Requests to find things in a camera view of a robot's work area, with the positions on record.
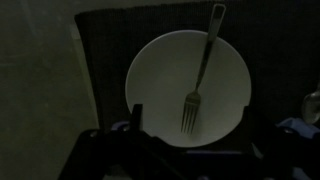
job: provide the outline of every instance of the metal fork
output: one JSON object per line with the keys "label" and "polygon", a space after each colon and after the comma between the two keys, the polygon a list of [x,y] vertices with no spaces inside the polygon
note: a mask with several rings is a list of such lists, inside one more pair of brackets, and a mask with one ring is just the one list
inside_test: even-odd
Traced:
{"label": "metal fork", "polygon": [[207,42],[200,65],[196,88],[193,92],[187,95],[184,103],[181,132],[192,134],[198,109],[201,103],[201,96],[198,93],[198,88],[201,84],[202,77],[205,73],[212,45],[217,38],[217,34],[219,32],[225,10],[226,6],[223,4],[215,4],[213,6]]}

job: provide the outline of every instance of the white plate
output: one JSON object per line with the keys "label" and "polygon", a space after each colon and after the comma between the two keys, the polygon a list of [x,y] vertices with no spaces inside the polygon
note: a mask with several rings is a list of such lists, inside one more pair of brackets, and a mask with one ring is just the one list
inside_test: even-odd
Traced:
{"label": "white plate", "polygon": [[217,38],[202,84],[201,105],[192,135],[180,132],[186,95],[195,88],[207,33],[176,31],[147,44],[135,57],[126,79],[130,111],[143,104],[142,129],[178,147],[206,145],[230,133],[251,97],[245,62]]}

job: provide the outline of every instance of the fork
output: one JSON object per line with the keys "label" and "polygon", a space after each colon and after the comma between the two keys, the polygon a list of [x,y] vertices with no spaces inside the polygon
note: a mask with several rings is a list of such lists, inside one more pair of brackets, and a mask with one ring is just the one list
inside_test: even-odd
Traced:
{"label": "fork", "polygon": [[213,6],[206,46],[200,65],[196,88],[193,92],[187,95],[184,103],[181,132],[192,134],[199,106],[201,103],[201,96],[198,93],[198,88],[201,84],[202,77],[205,73],[212,45],[217,38],[217,34],[219,32],[225,10],[226,6],[224,4],[215,4]]}

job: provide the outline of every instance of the fork handle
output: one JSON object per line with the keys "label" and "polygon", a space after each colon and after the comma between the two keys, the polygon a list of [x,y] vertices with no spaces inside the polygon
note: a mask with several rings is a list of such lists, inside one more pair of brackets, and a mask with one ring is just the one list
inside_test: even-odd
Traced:
{"label": "fork handle", "polygon": [[210,21],[209,30],[208,30],[207,42],[206,42],[206,46],[204,49],[204,53],[203,53],[203,57],[202,57],[201,65],[200,65],[198,80],[197,80],[197,84],[196,84],[196,90],[198,90],[198,88],[201,84],[203,75],[206,71],[210,52],[211,52],[213,43],[215,42],[215,40],[217,38],[219,29],[220,29],[220,25],[221,25],[221,22],[224,17],[225,10],[226,10],[226,6],[224,4],[215,4],[213,6],[211,21]]}

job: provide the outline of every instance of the dark cloth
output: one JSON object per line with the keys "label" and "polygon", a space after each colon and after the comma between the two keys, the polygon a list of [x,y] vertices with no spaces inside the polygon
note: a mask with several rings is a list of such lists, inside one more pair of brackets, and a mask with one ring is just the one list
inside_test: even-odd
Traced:
{"label": "dark cloth", "polygon": [[[250,109],[258,115],[255,121],[301,117],[303,97],[316,88],[320,68],[320,1],[224,2],[227,11],[219,37],[242,55],[249,68],[253,87]],[[114,122],[130,117],[125,80],[136,54],[171,31],[207,31],[212,7],[213,2],[195,2],[104,9],[75,16],[101,128],[110,129]]]}

